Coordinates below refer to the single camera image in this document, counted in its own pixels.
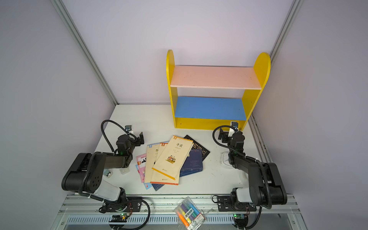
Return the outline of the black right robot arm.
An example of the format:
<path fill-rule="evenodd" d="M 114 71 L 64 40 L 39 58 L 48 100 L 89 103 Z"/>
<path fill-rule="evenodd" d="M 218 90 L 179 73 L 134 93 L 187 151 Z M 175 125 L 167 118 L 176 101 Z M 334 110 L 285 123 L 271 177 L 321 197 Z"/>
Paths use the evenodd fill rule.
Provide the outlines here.
<path fill-rule="evenodd" d="M 227 139 L 226 145 L 219 143 L 215 137 L 217 131 L 221 138 L 224 136 L 223 128 L 234 131 L 233 135 Z M 248 174 L 249 195 L 254 206 L 271 209 L 274 205 L 287 203 L 288 196 L 277 165 L 261 162 L 245 154 L 243 152 L 245 136 L 239 129 L 222 125 L 213 130 L 212 138 L 217 145 L 229 150 L 230 165 Z"/>

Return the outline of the cream book yellow edge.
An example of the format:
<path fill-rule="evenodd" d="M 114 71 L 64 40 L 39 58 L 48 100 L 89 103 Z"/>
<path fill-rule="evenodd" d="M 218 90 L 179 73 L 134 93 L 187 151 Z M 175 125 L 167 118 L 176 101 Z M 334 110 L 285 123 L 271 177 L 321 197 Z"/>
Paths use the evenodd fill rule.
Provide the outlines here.
<path fill-rule="evenodd" d="M 191 140 L 172 136 L 163 152 L 157 158 L 152 170 L 168 179 L 177 179 L 192 146 L 193 142 Z"/>

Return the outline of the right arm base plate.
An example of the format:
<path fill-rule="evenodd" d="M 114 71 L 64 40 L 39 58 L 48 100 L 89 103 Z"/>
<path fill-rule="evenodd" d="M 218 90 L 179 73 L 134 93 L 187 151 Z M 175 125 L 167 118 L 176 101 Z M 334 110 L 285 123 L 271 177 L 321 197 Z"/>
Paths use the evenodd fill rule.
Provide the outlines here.
<path fill-rule="evenodd" d="M 219 212 L 254 212 L 257 211 L 255 206 L 250 203 L 237 203 L 235 198 L 230 195 L 213 195 L 212 202 L 217 205 Z"/>

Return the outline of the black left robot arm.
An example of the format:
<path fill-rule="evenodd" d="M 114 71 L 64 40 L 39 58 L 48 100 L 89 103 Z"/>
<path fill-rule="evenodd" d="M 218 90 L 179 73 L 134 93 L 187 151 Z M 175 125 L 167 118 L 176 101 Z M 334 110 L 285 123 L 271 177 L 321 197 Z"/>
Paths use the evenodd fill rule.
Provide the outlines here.
<path fill-rule="evenodd" d="M 104 125 L 112 123 L 123 130 L 117 138 L 116 147 L 109 141 Z M 80 153 L 62 179 L 64 191 L 78 193 L 80 196 L 102 202 L 99 212 L 139 212 L 141 197 L 128 197 L 125 189 L 112 185 L 103 179 L 104 172 L 110 169 L 127 169 L 133 160 L 133 151 L 145 143 L 143 133 L 134 135 L 131 126 L 121 126 L 113 120 L 104 120 L 100 126 L 102 136 L 110 152 Z"/>

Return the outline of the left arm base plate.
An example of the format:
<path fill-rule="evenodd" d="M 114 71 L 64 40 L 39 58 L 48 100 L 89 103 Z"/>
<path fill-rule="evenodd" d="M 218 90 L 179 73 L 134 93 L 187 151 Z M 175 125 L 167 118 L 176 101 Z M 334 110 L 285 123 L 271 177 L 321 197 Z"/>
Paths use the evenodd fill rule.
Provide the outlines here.
<path fill-rule="evenodd" d="M 113 212 L 140 212 L 143 197 L 128 196 L 126 201 L 104 201 L 98 212 L 113 213 Z"/>

